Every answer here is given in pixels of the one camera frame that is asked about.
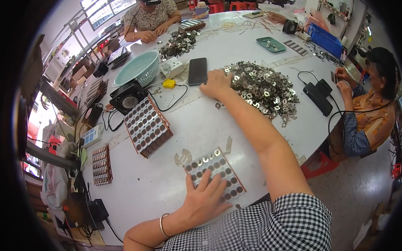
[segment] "green plastic tray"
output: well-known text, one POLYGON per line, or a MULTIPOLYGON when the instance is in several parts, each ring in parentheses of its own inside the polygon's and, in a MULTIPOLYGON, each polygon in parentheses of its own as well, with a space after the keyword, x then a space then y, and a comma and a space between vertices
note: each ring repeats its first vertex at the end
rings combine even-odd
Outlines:
POLYGON ((278 52, 281 52, 281 51, 286 51, 286 46, 284 46, 284 45, 281 44, 280 42, 276 41, 276 40, 273 39, 272 37, 261 37, 261 38, 257 38, 256 41, 257 41, 257 43, 258 43, 259 45, 261 45, 262 47, 264 47, 265 49, 267 49, 269 52, 278 53, 278 52), (272 45, 275 45, 275 46, 278 48, 278 50, 276 51, 276 50, 274 49, 274 47, 269 47, 269 48, 268 48, 268 47, 267 47, 268 41, 270 41, 272 45))

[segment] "woman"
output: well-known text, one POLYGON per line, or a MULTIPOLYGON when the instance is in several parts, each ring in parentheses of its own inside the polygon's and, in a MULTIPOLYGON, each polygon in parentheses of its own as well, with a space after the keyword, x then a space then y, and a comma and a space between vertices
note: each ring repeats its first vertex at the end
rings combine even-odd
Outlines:
POLYGON ((232 73, 208 72, 200 90, 220 100, 257 152, 274 201, 265 196, 219 221, 193 229, 232 207, 220 203, 226 180, 207 169, 194 188, 186 177, 187 196, 176 211, 129 229, 124 250, 320 250, 331 248, 331 213, 314 197, 288 142, 255 107, 232 88, 232 73))
POLYGON ((382 108, 373 112, 345 113, 343 123, 336 125, 329 140, 320 147, 335 162, 377 149, 389 137, 395 123, 394 99, 401 75, 394 55, 385 48, 374 48, 367 52, 366 65, 372 86, 368 92, 349 76, 345 68, 339 67, 335 71, 338 78, 350 85, 344 81, 336 84, 342 94, 345 110, 382 108))
POLYGON ((150 43, 179 21, 181 15, 173 0, 162 0, 160 4, 149 6, 140 0, 124 16, 124 38, 127 42, 150 43))

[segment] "phone screen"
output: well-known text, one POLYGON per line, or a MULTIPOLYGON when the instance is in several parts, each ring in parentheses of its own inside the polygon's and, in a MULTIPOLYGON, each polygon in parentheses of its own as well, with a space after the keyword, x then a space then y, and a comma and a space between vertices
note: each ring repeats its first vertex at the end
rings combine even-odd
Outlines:
POLYGON ((207 83, 207 58, 196 58, 190 60, 189 86, 199 86, 207 83))
POLYGON ((348 53, 348 49, 345 47, 345 46, 342 46, 342 53, 341 53, 341 55, 340 55, 340 59, 339 59, 339 61, 340 61, 340 63, 341 64, 345 64, 345 61, 346 61, 346 54, 348 53))

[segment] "light blue plastic colander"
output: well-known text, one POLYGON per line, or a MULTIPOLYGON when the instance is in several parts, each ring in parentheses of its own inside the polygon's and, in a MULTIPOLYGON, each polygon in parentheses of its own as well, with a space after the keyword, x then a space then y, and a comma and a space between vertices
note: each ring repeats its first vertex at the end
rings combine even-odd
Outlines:
POLYGON ((115 86, 122 86, 136 78, 141 87, 146 87, 158 73, 158 56, 157 50, 151 50, 128 62, 117 74, 115 86))

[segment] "gold bracelet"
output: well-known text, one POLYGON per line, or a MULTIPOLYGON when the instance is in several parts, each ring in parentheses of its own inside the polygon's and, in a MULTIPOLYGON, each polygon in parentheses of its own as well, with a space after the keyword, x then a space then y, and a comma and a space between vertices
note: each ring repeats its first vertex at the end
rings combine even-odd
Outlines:
POLYGON ((163 231, 163 227, 162 227, 162 218, 165 217, 166 215, 169 215, 169 214, 168 214, 168 213, 165 213, 165 214, 163 214, 163 215, 160 217, 160 219, 159 219, 159 226, 160 226, 160 230, 162 231, 162 234, 163 234, 164 236, 170 238, 170 236, 167 236, 167 235, 165 234, 165 232, 163 231))

